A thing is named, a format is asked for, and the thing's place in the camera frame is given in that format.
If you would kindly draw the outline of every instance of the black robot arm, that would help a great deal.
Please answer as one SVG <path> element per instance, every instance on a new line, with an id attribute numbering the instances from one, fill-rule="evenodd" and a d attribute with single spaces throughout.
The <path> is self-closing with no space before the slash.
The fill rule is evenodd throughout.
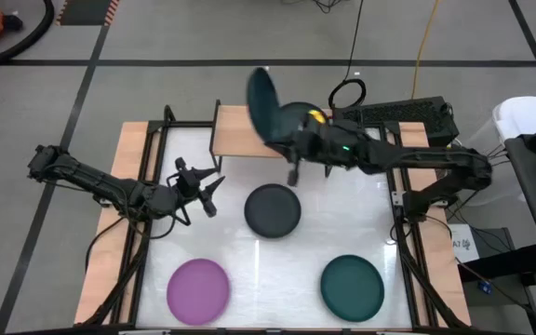
<path id="1" fill-rule="evenodd" d="M 111 202 L 120 216 L 133 221 L 161 219 L 173 215 L 196 199 L 202 202 L 209 217 L 216 215 L 212 194 L 224 177 L 200 190 L 200 181 L 216 169 L 188 169 L 182 158 L 175 161 L 178 172 L 172 186 L 155 185 L 132 179 L 118 179 L 108 173 L 80 163 L 59 146 L 36 147 L 36 155 L 28 165 L 29 178 L 37 181 L 65 180 L 93 194 L 95 200 Z"/>
<path id="2" fill-rule="evenodd" d="M 449 175 L 421 191 L 402 194 L 409 220 L 422 221 L 427 209 L 460 190 L 482 190 L 491 184 L 491 165 L 486 156 L 465 148 L 400 147 L 372 139 L 357 123 L 318 121 L 310 114 L 300 129 L 267 146 L 294 165 L 288 183 L 294 186 L 302 160 L 343 168 L 360 168 L 366 174 L 391 168 L 444 168 Z"/>

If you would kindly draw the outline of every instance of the black cable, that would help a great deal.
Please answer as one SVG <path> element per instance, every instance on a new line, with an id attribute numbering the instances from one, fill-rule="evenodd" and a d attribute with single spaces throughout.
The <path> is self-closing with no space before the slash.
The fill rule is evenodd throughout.
<path id="1" fill-rule="evenodd" d="M 98 233 L 96 236 L 94 236 L 94 238 L 90 242 L 90 245 L 88 246 L 88 249 L 86 250 L 86 260 L 84 262 L 84 264 L 85 264 L 84 272 L 86 272 L 88 270 L 88 262 L 90 261 L 90 252 L 92 251 L 92 247 L 94 247 L 94 244 L 97 243 L 97 241 L 99 240 L 99 238 L 101 238 L 101 236 L 103 236 L 105 233 L 107 233 L 108 231 L 113 229 L 123 219 L 124 218 L 117 219 L 117 221 L 111 223 L 111 225 L 109 225 L 107 228 L 103 229 L 100 233 Z"/>
<path id="2" fill-rule="evenodd" d="M 327 4 L 322 3 L 320 0 L 312 0 L 314 1 L 315 5 L 320 8 L 322 13 L 328 14 L 333 7 L 338 5 L 342 0 L 329 0 Z"/>
<path id="3" fill-rule="evenodd" d="M 497 236 L 496 234 L 491 233 L 491 232 L 488 232 L 488 231 L 483 230 L 483 229 L 476 228 L 476 227 L 474 227 L 474 226 L 472 226 L 472 225 L 470 225 L 470 224 L 469 224 L 469 226 L 470 226 L 475 232 L 485 233 L 485 234 L 487 234 L 487 235 L 491 235 L 491 236 L 495 237 L 498 241 L 500 241 L 500 243 L 503 245 L 503 247 L 506 248 L 506 250 L 508 250 L 508 251 L 512 251 L 512 250 L 513 250 L 512 248 L 510 248 L 510 246 L 506 245 L 505 242 L 503 242 L 502 239 L 501 239 L 499 236 Z"/>
<path id="4" fill-rule="evenodd" d="M 495 159 L 495 158 L 500 158 L 500 157 L 506 157 L 508 155 L 507 152 L 505 151 L 500 151 L 498 152 L 497 154 L 495 155 L 491 155 L 491 156 L 488 156 L 489 159 Z"/>
<path id="5" fill-rule="evenodd" d="M 466 271 L 470 272 L 471 274 L 473 274 L 474 276 L 476 276 L 477 278 L 479 278 L 480 280 L 484 281 L 484 282 L 487 282 L 489 283 L 490 285 L 492 285 L 495 289 L 498 290 L 498 292 L 500 292 L 504 297 L 506 297 L 509 301 L 511 301 L 513 304 L 515 305 L 518 305 L 520 308 L 524 309 L 525 311 L 527 311 L 527 313 L 531 314 L 531 315 L 534 315 L 536 317 L 536 312 L 533 311 L 531 308 L 529 308 L 528 306 L 520 303 L 518 300 L 512 298 L 512 296 L 510 296 L 509 294 L 507 294 L 506 292 L 504 292 L 501 288 L 499 288 L 497 285 L 495 285 L 491 280 L 485 278 L 483 275 L 480 275 L 478 274 L 477 272 L 475 272 L 473 269 L 471 269 L 470 267 L 468 267 L 467 265 L 465 265 L 463 262 L 461 262 L 461 260 L 459 260 L 458 258 L 454 258 L 458 264 L 460 264 L 460 266 L 462 266 Z"/>
<path id="6" fill-rule="evenodd" d="M 68 190 L 74 190 L 74 191 L 78 191 L 78 192 L 89 193 L 89 191 L 87 191 L 85 189 L 81 189 L 81 188 L 78 188 L 78 187 L 67 186 L 67 185 L 61 185 L 61 184 L 57 184 L 56 182 L 53 182 L 53 181 L 43 181 L 43 182 L 47 183 L 49 185 L 53 185 L 55 187 L 65 188 L 65 189 L 68 189 Z"/>
<path id="7" fill-rule="evenodd" d="M 479 231 L 473 229 L 473 232 L 475 232 L 475 234 L 477 234 L 477 236 L 479 236 L 479 238 L 481 238 L 481 241 L 483 241 L 483 243 L 485 243 L 490 249 L 495 250 L 497 253 L 500 253 L 500 254 L 502 254 L 502 253 L 505 252 L 505 251 L 501 251 L 501 250 L 499 250 L 498 248 L 492 246 L 492 245 L 491 245 L 491 244 L 490 244 L 490 243 L 483 237 L 483 235 L 481 235 L 481 233 L 480 233 Z"/>
<path id="8" fill-rule="evenodd" d="M 468 224 L 469 222 L 464 218 L 464 214 L 462 214 L 462 209 L 459 209 L 456 212 L 456 218 L 461 221 L 462 223 Z"/>
<path id="9" fill-rule="evenodd" d="M 48 170 L 48 169 L 51 169 L 51 168 L 68 168 L 68 167 L 66 167 L 64 165 L 55 165 L 54 164 L 54 165 L 50 165 L 48 167 L 45 167 L 43 169 L 43 172 Z M 86 172 L 86 171 L 80 171 L 80 172 L 84 173 L 85 175 L 89 176 L 90 178 L 94 178 L 94 179 L 99 178 L 98 176 L 95 176 L 95 175 L 93 175 L 93 174 L 91 174 L 89 172 Z M 104 182 L 107 185 L 112 186 L 115 189 L 119 190 L 119 192 L 121 192 L 121 194 L 123 195 L 123 200 L 124 200 L 125 218 L 127 219 L 127 223 L 129 224 L 129 227 L 131 227 L 131 229 L 133 229 L 138 235 L 141 235 L 143 238 L 147 238 L 147 239 L 158 239 L 158 238 L 163 238 L 163 237 L 167 236 L 173 230 L 173 227 L 175 226 L 175 220 L 177 219 L 177 214 L 175 213 L 175 210 L 173 211 L 173 214 L 171 215 L 172 218 L 173 218 L 171 226 L 168 228 L 168 230 L 165 233 L 163 233 L 161 235 L 158 235 L 158 236 L 150 236 L 150 235 L 148 235 L 148 234 L 146 234 L 144 232 L 141 232 L 138 229 L 137 224 L 129 217 L 129 207 L 127 206 L 128 197 L 127 197 L 126 190 L 124 190 L 120 186 L 115 185 L 114 183 L 112 183 L 110 181 L 105 180 L 104 178 L 100 178 L 100 182 Z"/>
<path id="10" fill-rule="evenodd" d="M 94 312 L 94 314 L 84 321 L 82 325 L 100 325 L 104 321 L 105 317 L 109 314 L 111 311 L 111 308 L 117 300 L 119 299 L 119 296 L 121 295 L 121 292 L 123 292 L 126 289 L 127 283 L 129 283 L 130 278 L 134 275 L 136 270 L 140 267 L 142 261 L 145 258 L 145 251 L 148 249 L 147 241 L 142 241 L 144 243 L 140 243 L 140 246 L 138 247 L 138 251 L 136 251 L 136 254 L 131 259 L 131 262 L 127 266 L 125 272 L 123 275 L 120 275 L 117 279 L 117 282 L 115 283 L 115 286 L 113 289 L 111 289 L 111 292 L 107 295 L 107 298 L 102 302 L 101 305 L 99 305 L 99 308 Z"/>
<path id="11" fill-rule="evenodd" d="M 464 218 L 461 219 L 461 218 L 458 217 L 458 209 L 455 210 L 455 211 L 451 211 L 451 210 L 448 209 L 448 212 L 450 212 L 450 214 L 451 214 L 448 217 L 448 221 L 450 221 L 450 219 L 456 217 L 456 219 L 458 219 L 458 221 L 461 221 L 462 223 L 466 223 L 466 222 L 464 222 Z"/>
<path id="12" fill-rule="evenodd" d="M 357 99 L 355 102 L 351 103 L 350 105 L 348 105 L 345 108 L 353 107 L 353 106 L 359 106 L 361 103 L 363 103 L 363 100 L 367 96 L 368 90 L 367 90 L 363 80 L 361 80 L 359 78 L 347 79 L 349 77 L 349 72 L 351 71 L 351 64 L 353 63 L 353 54 L 355 53 L 355 43 L 356 43 L 356 40 L 357 40 L 357 32 L 359 31 L 359 22 L 361 21 L 361 12 L 362 11 L 363 11 L 363 0 L 361 0 L 361 3 L 359 3 L 359 11 L 357 13 L 357 21 L 356 21 L 356 24 L 355 24 L 355 34 L 353 35 L 353 45 L 351 46 L 351 56 L 349 57 L 349 61 L 348 61 L 347 66 L 346 66 L 346 74 L 344 75 L 344 79 L 342 79 L 341 83 L 338 84 L 330 92 L 330 95 L 328 96 L 328 106 L 330 107 L 330 110 L 332 110 L 332 111 L 335 110 L 334 96 L 336 95 L 336 93 L 339 92 L 339 90 L 341 88 L 343 88 L 343 87 L 345 87 L 345 86 L 347 86 L 349 84 L 358 84 L 359 87 L 361 88 L 361 94 L 359 95 L 359 99 Z"/>
<path id="13" fill-rule="evenodd" d="M 491 151 L 489 152 L 488 157 L 491 157 L 491 156 L 493 156 L 493 155 L 495 155 L 495 154 L 499 154 L 499 153 L 501 153 L 502 151 L 505 151 L 505 149 L 502 149 L 502 147 L 503 147 L 503 145 L 502 145 L 501 143 L 498 144 L 497 147 L 493 148 L 493 150 L 491 150 Z"/>
<path id="14" fill-rule="evenodd" d="M 452 215 L 450 215 L 450 217 L 448 218 L 448 220 L 452 219 L 453 217 L 456 216 L 456 212 L 461 210 L 461 208 L 464 207 L 464 205 L 466 205 L 466 203 L 468 203 L 471 199 L 473 199 L 473 197 L 475 197 L 475 195 L 477 195 L 479 193 L 479 191 L 474 191 L 473 194 L 469 195 L 469 197 L 466 198 L 466 200 L 464 200 L 460 206 L 458 206 L 458 208 L 456 208 L 456 210 L 454 210 L 454 212 L 452 213 Z"/>
<path id="15" fill-rule="evenodd" d="M 510 160 L 503 161 L 503 162 L 496 163 L 496 164 L 492 164 L 491 166 L 492 166 L 492 167 L 497 167 L 498 165 L 502 165 L 502 164 L 506 164 L 506 163 L 510 163 Z"/>
<path id="16" fill-rule="evenodd" d="M 409 246 L 406 240 L 401 240 L 398 243 L 398 254 L 401 261 L 409 268 L 413 276 L 421 285 L 425 295 L 432 301 L 434 307 L 437 309 L 442 319 L 446 322 L 449 328 L 469 328 L 464 324 L 452 310 L 446 305 L 444 300 L 437 293 L 436 289 L 432 286 L 431 282 L 427 280 L 425 274 L 422 272 L 421 267 L 417 264 L 415 258 L 411 255 Z"/>
<path id="17" fill-rule="evenodd" d="M 296 1 L 291 1 L 291 2 L 287 2 L 285 0 L 280 0 L 280 3 L 282 5 L 295 5 L 295 4 L 299 4 L 299 3 L 303 2 L 303 1 L 305 1 L 305 0 L 296 0 Z"/>
<path id="18" fill-rule="evenodd" d="M 394 242 L 394 243 L 390 243 L 390 244 L 388 244 L 389 246 L 392 246 L 392 245 L 398 243 L 398 239 L 396 239 L 396 238 L 393 236 L 393 234 L 392 234 L 392 231 L 393 231 L 394 229 L 395 229 L 395 224 L 393 224 L 392 227 L 390 227 L 390 233 L 389 233 L 389 235 L 390 235 L 390 239 L 393 240 L 393 241 L 395 241 L 395 242 Z M 412 228 L 411 226 L 409 226 L 409 230 L 405 233 L 405 238 L 409 237 L 409 235 L 412 233 L 412 229 L 413 229 L 413 228 Z"/>
<path id="19" fill-rule="evenodd" d="M 429 215 L 425 215 L 425 217 L 428 218 L 428 219 L 431 219 L 431 220 L 434 220 L 434 221 L 440 223 L 440 224 L 443 225 L 446 229 L 448 229 L 448 233 L 450 234 L 450 240 L 452 239 L 452 230 L 450 230 L 450 227 L 448 227 L 448 224 L 447 224 L 447 223 L 443 222 L 443 221 L 440 220 L 440 219 L 436 219 L 436 218 L 434 218 L 434 217 L 430 217 Z"/>

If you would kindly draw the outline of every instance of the wooden table frame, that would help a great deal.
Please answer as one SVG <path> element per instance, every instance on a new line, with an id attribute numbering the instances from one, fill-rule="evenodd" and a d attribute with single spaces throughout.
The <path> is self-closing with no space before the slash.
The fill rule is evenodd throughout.
<path id="1" fill-rule="evenodd" d="M 250 123 L 248 116 L 247 119 L 245 118 L 247 115 L 245 107 L 221 106 L 217 100 L 212 122 L 176 121 L 168 107 L 165 114 L 166 121 L 127 122 L 123 125 L 111 171 L 114 176 L 158 182 L 164 153 L 164 143 L 161 137 L 163 133 L 167 134 L 170 127 L 211 127 L 209 153 L 212 155 L 216 168 L 221 167 L 223 155 L 278 157 L 275 152 L 263 145 L 255 132 L 249 131 Z M 422 124 L 401 123 L 398 130 L 395 137 L 389 136 L 391 140 L 401 141 L 404 145 L 410 146 L 428 146 Z M 248 148 L 238 145 L 229 151 L 225 142 L 228 143 L 233 139 L 236 139 L 235 142 L 246 143 Z M 389 173 L 389 177 L 392 177 L 394 188 L 397 190 L 403 190 L 407 186 L 412 187 L 413 190 L 421 190 L 436 181 L 436 174 L 432 169 L 405 169 L 404 171 L 396 169 L 394 173 Z M 430 208 L 428 215 L 446 222 L 442 208 Z M 106 228 L 117 218 L 113 208 L 104 208 L 100 215 L 97 232 Z M 144 231 L 149 230 L 150 227 L 150 222 L 141 225 Z M 409 244 L 413 255 L 418 261 L 423 261 L 423 270 L 448 307 L 462 322 L 470 324 L 448 230 L 439 222 L 428 220 L 422 222 L 414 233 L 415 238 Z M 83 322 L 96 311 L 116 284 L 120 274 L 125 271 L 127 263 L 139 246 L 139 237 L 128 229 L 126 224 L 120 224 L 108 232 L 95 245 L 91 252 L 90 266 L 76 311 L 75 323 Z M 105 319 L 105 323 L 135 324 L 144 265 L 145 259 L 138 272 L 131 278 L 119 302 L 114 306 L 113 312 Z M 444 326 L 431 304 L 424 298 L 419 284 L 404 269 L 404 265 L 403 273 L 413 327 L 436 326 L 437 324 Z"/>

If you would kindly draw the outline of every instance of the cable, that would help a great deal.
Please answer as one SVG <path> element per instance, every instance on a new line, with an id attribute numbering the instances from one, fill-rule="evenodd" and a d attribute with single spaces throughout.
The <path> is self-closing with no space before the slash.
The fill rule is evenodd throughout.
<path id="1" fill-rule="evenodd" d="M 495 158 L 500 158 L 500 157 L 506 157 L 508 155 L 508 153 L 504 150 L 496 153 L 495 155 L 489 155 L 488 158 L 489 159 L 495 159 Z"/>
<path id="2" fill-rule="evenodd" d="M 501 143 L 498 144 L 497 147 L 493 148 L 493 150 L 491 150 L 491 151 L 489 152 L 488 157 L 494 155 L 494 152 L 495 152 L 496 150 L 500 149 L 500 148 L 502 148 L 502 144 L 501 144 Z"/>
<path id="3" fill-rule="evenodd" d="M 322 11 L 322 13 L 324 14 L 328 14 L 331 9 L 333 7 L 335 7 L 336 5 L 338 5 L 340 2 L 342 2 L 342 0 L 329 0 L 329 3 L 327 4 L 324 4 L 322 3 L 320 0 L 312 0 L 314 1 L 315 5 L 320 8 L 320 10 Z"/>
<path id="4" fill-rule="evenodd" d="M 527 311 L 527 313 L 533 315 L 536 317 L 536 312 L 533 311 L 532 309 L 530 309 L 528 306 L 518 302 L 516 299 L 512 298 L 509 294 L 507 294 L 506 292 L 504 292 L 501 288 L 499 288 L 497 285 L 495 285 L 490 279 L 487 279 L 485 278 L 483 275 L 480 275 L 478 274 L 477 272 L 475 272 L 473 269 L 471 269 L 470 267 L 468 267 L 467 265 L 465 265 L 463 262 L 461 262 L 461 260 L 459 260 L 458 258 L 454 258 L 458 264 L 460 264 L 460 266 L 462 266 L 466 271 L 470 272 L 471 274 L 473 274 L 474 276 L 476 276 L 477 278 L 479 278 L 480 280 L 484 281 L 484 282 L 487 282 L 487 283 L 490 283 L 495 289 L 498 290 L 498 292 L 500 292 L 504 297 L 506 297 L 509 301 L 511 301 L 513 304 L 516 304 L 518 305 L 520 308 L 524 309 L 525 311 Z"/>
<path id="5" fill-rule="evenodd" d="M 86 272 L 88 270 L 88 262 L 90 261 L 90 252 L 92 251 L 92 247 L 94 247 L 94 244 L 97 243 L 97 241 L 99 240 L 99 238 L 101 238 L 101 236 L 103 236 L 105 233 L 107 233 L 108 231 L 113 229 L 123 219 L 124 218 L 117 219 L 117 221 L 111 223 L 111 225 L 109 225 L 107 228 L 103 229 L 100 233 L 98 233 L 96 236 L 94 236 L 94 238 L 90 242 L 90 245 L 88 246 L 88 249 L 86 250 L 86 260 L 85 260 L 84 272 Z"/>
<path id="6" fill-rule="evenodd" d="M 462 223 L 468 224 L 467 220 L 464 218 L 464 214 L 462 214 L 462 209 L 455 211 L 455 213 L 456 213 L 456 219 L 458 219 Z"/>
<path id="7" fill-rule="evenodd" d="M 473 197 L 475 197 L 475 195 L 477 195 L 479 193 L 479 191 L 474 191 L 473 194 L 469 195 L 469 197 L 466 198 L 466 200 L 464 200 L 462 202 L 462 204 L 460 206 L 458 206 L 458 208 L 456 208 L 456 210 L 454 210 L 454 212 L 452 212 L 452 215 L 450 215 L 450 217 L 448 218 L 448 220 L 452 219 L 453 217 L 456 216 L 456 212 L 461 210 L 461 208 L 464 207 L 464 205 L 466 205 L 466 203 L 468 203 L 471 199 L 473 199 Z"/>
<path id="8" fill-rule="evenodd" d="M 427 215 L 427 214 L 424 214 L 424 215 L 425 215 L 426 218 L 431 219 L 431 220 L 434 220 L 435 222 L 442 224 L 446 229 L 448 229 L 448 233 L 450 234 L 450 239 L 452 239 L 452 231 L 451 231 L 450 228 L 448 227 L 448 224 L 447 224 L 447 223 L 444 223 L 442 220 L 440 220 L 440 219 L 436 219 L 436 218 L 431 217 L 431 216 L 429 216 L 429 215 Z M 394 236 L 392 235 L 392 231 L 393 231 L 394 229 L 395 229 L 395 225 L 393 224 L 392 227 L 390 228 L 390 233 L 389 233 L 389 235 L 390 235 L 390 239 L 393 240 L 393 241 L 395 241 L 395 242 L 394 242 L 394 243 L 390 243 L 390 244 L 388 244 L 388 245 L 390 245 L 390 246 L 392 246 L 392 245 L 395 244 L 395 243 L 398 243 L 398 239 L 394 238 Z M 409 230 L 405 233 L 405 238 L 409 237 L 409 235 L 410 235 L 412 232 L 413 232 L 413 228 L 412 228 L 412 226 L 409 226 Z"/>
<path id="9" fill-rule="evenodd" d="M 328 106 L 330 107 L 330 110 L 332 110 L 332 111 L 335 110 L 334 96 L 336 96 L 336 93 L 338 93 L 339 90 L 341 90 L 341 88 L 343 88 L 343 87 L 345 87 L 345 86 L 347 86 L 349 84 L 358 84 L 359 87 L 361 88 L 361 94 L 359 95 L 359 99 L 357 99 L 355 102 L 351 103 L 350 105 L 346 106 L 345 108 L 353 107 L 353 106 L 359 106 L 361 103 L 363 103 L 363 100 L 367 96 L 368 90 L 367 90 L 363 80 L 361 80 L 359 78 L 347 79 L 349 77 L 349 72 L 351 71 L 351 64 L 353 63 L 353 54 L 355 53 L 355 42 L 357 40 L 357 32 L 359 31 L 359 22 L 361 21 L 361 12 L 362 11 L 363 11 L 363 0 L 361 0 L 361 2 L 359 3 L 359 11 L 357 13 L 357 21 L 356 21 L 356 24 L 355 24 L 355 34 L 353 36 L 353 45 L 351 46 L 351 56 L 349 57 L 349 61 L 348 61 L 347 65 L 346 65 L 346 74 L 344 75 L 344 79 L 342 79 L 341 83 L 338 84 L 334 89 L 332 89 L 332 91 L 330 92 L 330 95 L 328 96 Z"/>
<path id="10" fill-rule="evenodd" d="M 432 217 L 429 217 L 429 218 L 433 219 L 434 221 L 444 224 L 444 226 L 449 230 L 449 233 L 451 235 L 451 230 L 443 221 L 436 219 L 436 218 L 432 218 Z M 434 307 L 442 316 L 442 319 L 444 319 L 448 327 L 469 328 L 452 312 L 451 309 L 449 309 L 446 303 L 442 300 L 442 298 L 436 292 L 436 289 L 426 279 L 426 276 L 422 273 L 422 269 L 420 268 L 420 266 L 417 264 L 417 261 L 413 258 L 413 256 L 410 253 L 406 238 L 399 240 L 397 244 L 398 244 L 398 254 L 400 255 L 401 261 L 403 262 L 403 264 L 405 264 L 409 268 L 414 278 L 417 279 L 417 281 L 419 282 L 419 284 L 421 285 L 423 289 L 423 292 L 432 301 Z"/>
<path id="11" fill-rule="evenodd" d="M 295 4 L 302 3 L 303 1 L 305 1 L 305 0 L 296 0 L 296 1 L 291 1 L 291 2 L 287 2 L 285 0 L 280 0 L 280 3 L 282 5 L 295 5 Z"/>
<path id="12" fill-rule="evenodd" d="M 55 187 L 60 187 L 60 188 L 65 188 L 65 189 L 68 189 L 68 190 L 74 190 L 74 191 L 78 191 L 78 192 L 86 192 L 86 193 L 89 193 L 89 191 L 87 190 L 84 190 L 84 189 L 81 189 L 81 188 L 77 188 L 77 187 L 72 187 L 72 186 L 67 186 L 67 185 L 60 185 L 60 184 L 57 184 L 56 182 L 53 182 L 53 181 L 43 181 L 44 183 L 47 183 L 49 185 L 53 185 Z"/>
<path id="13" fill-rule="evenodd" d="M 45 167 L 43 169 L 43 172 L 45 172 L 46 170 L 48 170 L 50 168 L 67 168 L 67 167 L 63 166 L 63 165 L 55 165 L 54 164 L 54 165 L 50 165 L 48 167 Z M 81 171 L 81 173 L 84 173 L 85 175 L 89 176 L 90 178 L 95 178 L 95 179 L 98 178 L 98 176 L 95 176 L 95 175 L 93 175 L 93 174 L 91 174 L 89 172 L 86 172 L 86 171 Z M 158 239 L 158 238 L 163 238 L 163 237 L 167 236 L 173 230 L 173 227 L 175 226 L 175 221 L 177 220 L 177 214 L 175 214 L 175 210 L 173 211 L 173 214 L 171 214 L 171 216 L 173 218 L 173 221 L 172 221 L 170 227 L 168 228 L 168 230 L 165 233 L 163 233 L 161 235 L 158 235 L 158 236 L 150 236 L 150 235 L 148 235 L 148 234 L 146 234 L 144 232 L 141 232 L 138 229 L 138 226 L 135 224 L 135 222 L 129 217 L 129 207 L 127 206 L 128 197 L 127 197 L 126 190 L 124 190 L 120 186 L 115 185 L 114 183 L 112 183 L 110 181 L 105 180 L 104 178 L 100 178 L 100 182 L 104 182 L 107 185 L 112 186 L 116 190 L 119 190 L 119 192 L 121 192 L 121 194 L 123 196 L 123 200 L 124 200 L 123 208 L 124 208 L 124 211 L 125 211 L 125 218 L 127 219 L 127 223 L 129 224 L 129 227 L 131 227 L 131 229 L 133 229 L 138 235 L 141 235 L 143 238 L 147 238 L 147 239 Z"/>
<path id="14" fill-rule="evenodd" d="M 413 89 L 410 92 L 410 98 L 415 99 L 415 91 L 417 90 L 417 77 L 419 76 L 419 63 L 421 62 L 421 54 L 423 53 L 423 47 L 425 47 L 425 41 L 427 41 L 427 36 L 429 35 L 429 29 L 432 26 L 434 17 L 437 12 L 437 5 L 439 5 L 440 0 L 435 0 L 434 8 L 432 9 L 432 14 L 429 16 L 427 21 L 427 26 L 425 27 L 425 33 L 423 34 L 423 40 L 419 46 L 419 53 L 417 53 L 417 60 L 415 61 L 415 71 L 413 73 Z"/>
<path id="15" fill-rule="evenodd" d="M 392 235 L 392 231 L 395 229 L 395 227 L 396 227 L 396 224 L 395 224 L 395 223 L 393 223 L 393 224 L 392 224 L 392 227 L 390 227 L 390 233 L 389 233 L 389 235 L 390 235 L 390 239 L 393 240 L 393 241 L 395 241 L 395 242 L 394 242 L 394 243 L 386 243 L 386 244 L 389 245 L 389 246 L 393 246 L 394 244 L 398 243 L 398 239 L 396 239 L 396 238 Z M 409 237 L 409 235 L 412 233 L 412 231 L 413 231 L 413 228 L 412 228 L 411 226 L 409 226 L 409 230 L 405 233 L 405 238 Z"/>
<path id="16" fill-rule="evenodd" d="M 502 165 L 502 164 L 506 164 L 506 163 L 510 163 L 510 160 L 503 161 L 503 162 L 496 163 L 496 164 L 492 164 L 491 166 L 492 166 L 492 167 L 497 167 L 498 165 Z"/>
<path id="17" fill-rule="evenodd" d="M 452 230 L 450 229 L 450 227 L 448 227 L 448 224 L 447 224 L 447 223 L 443 222 L 443 221 L 440 220 L 440 219 L 436 219 L 436 218 L 434 218 L 434 217 L 430 217 L 429 215 L 425 215 L 425 217 L 428 218 L 428 219 L 431 219 L 431 220 L 434 220 L 434 221 L 440 223 L 440 224 L 443 225 L 446 229 L 448 229 L 448 233 L 450 234 L 450 239 L 452 239 Z"/>
<path id="18" fill-rule="evenodd" d="M 508 251 L 513 250 L 512 248 L 510 248 L 510 246 L 506 245 L 505 242 L 503 242 L 502 239 L 499 236 L 497 236 L 496 234 L 488 232 L 488 231 L 483 230 L 483 229 L 476 228 L 476 227 L 474 227 L 474 226 L 472 226 L 470 224 L 469 224 L 469 226 L 471 227 L 471 229 L 473 229 L 479 235 L 479 237 L 481 237 L 482 240 L 484 240 L 484 242 L 488 245 L 488 247 L 493 248 L 492 246 L 490 246 L 487 243 L 487 241 L 485 241 L 485 238 L 483 238 L 483 236 L 481 236 L 479 233 L 485 233 L 487 235 L 491 235 L 491 236 L 495 237 L 498 241 L 500 241 L 500 243 L 503 245 L 504 248 L 506 248 L 506 250 L 508 250 Z"/>

